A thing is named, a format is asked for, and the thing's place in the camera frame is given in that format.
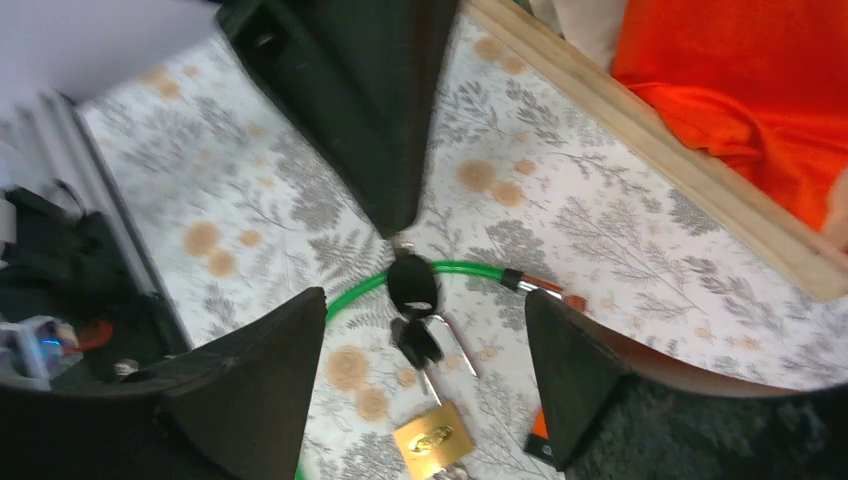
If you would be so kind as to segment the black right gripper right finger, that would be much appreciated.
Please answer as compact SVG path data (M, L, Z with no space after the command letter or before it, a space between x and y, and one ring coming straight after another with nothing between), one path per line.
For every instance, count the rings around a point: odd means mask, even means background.
M847 388L717 374L617 333L552 295L526 297L556 467L570 479L843 479Z

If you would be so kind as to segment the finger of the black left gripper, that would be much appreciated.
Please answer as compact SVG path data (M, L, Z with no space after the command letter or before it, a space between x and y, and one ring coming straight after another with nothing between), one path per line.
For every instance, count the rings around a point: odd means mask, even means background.
M378 233L419 211L455 0L223 1L245 73L337 173Z

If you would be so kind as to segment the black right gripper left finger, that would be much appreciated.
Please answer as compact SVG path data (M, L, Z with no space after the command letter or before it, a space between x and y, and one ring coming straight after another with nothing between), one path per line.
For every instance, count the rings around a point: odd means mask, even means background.
M5 479L291 479L327 313L310 287L128 378L1 390Z

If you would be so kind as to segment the orange black padlock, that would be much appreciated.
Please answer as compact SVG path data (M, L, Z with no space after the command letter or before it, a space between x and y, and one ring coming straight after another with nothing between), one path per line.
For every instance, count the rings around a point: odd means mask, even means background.
M534 422L525 437L523 452L550 466L554 465L554 457L549 444L547 426L542 409L534 417Z

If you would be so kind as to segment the green cable lock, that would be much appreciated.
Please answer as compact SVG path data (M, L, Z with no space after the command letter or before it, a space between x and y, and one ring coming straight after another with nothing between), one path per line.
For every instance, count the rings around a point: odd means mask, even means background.
M436 261L432 264L431 269L436 275L455 274L496 281L514 292L527 293L534 290L544 290L550 295L562 300L565 304L576 308L581 313L585 313L587 309L587 300L584 297L566 295L561 286L533 277L520 270L452 260ZM369 294L371 291L386 284L387 272L381 272L362 280L357 285L348 289L328 303L325 324L330 326L335 320L335 317L345 308L357 302L361 297Z

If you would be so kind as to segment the brass padlock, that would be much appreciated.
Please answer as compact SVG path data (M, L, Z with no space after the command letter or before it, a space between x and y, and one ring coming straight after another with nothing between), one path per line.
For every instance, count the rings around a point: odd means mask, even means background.
M474 378L479 372L469 357L459 329L442 314L391 322L391 341L416 371L424 394L432 397L436 407L399 427L393 433L396 446L413 479L432 479L448 471L470 454L473 441L456 406L444 401L430 377L429 368L445 361L441 345L430 331L430 324L443 326L461 353Z

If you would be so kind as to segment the silver keys bunch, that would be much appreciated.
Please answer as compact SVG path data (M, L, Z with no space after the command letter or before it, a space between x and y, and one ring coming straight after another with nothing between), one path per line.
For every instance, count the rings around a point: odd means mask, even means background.
M445 466L430 477L431 480L472 480L463 464Z

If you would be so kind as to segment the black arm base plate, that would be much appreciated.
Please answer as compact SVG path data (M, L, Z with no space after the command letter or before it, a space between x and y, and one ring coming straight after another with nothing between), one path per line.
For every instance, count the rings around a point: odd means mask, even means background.
M149 249L140 235L115 176L108 167L90 127L78 111L78 103L61 92L57 93L57 97L63 101L64 106L68 109L76 128L79 130L81 141L88 151L90 159L86 160L85 163L90 164L96 171L96 177L102 183L102 189L107 194L115 211L122 235L120 243L127 260L132 265L136 283L142 290L155 296L164 308L164 319L155 320L154 324L163 342L167 345L169 355L178 356L189 352L194 347L193 342L189 338L162 276L152 261Z

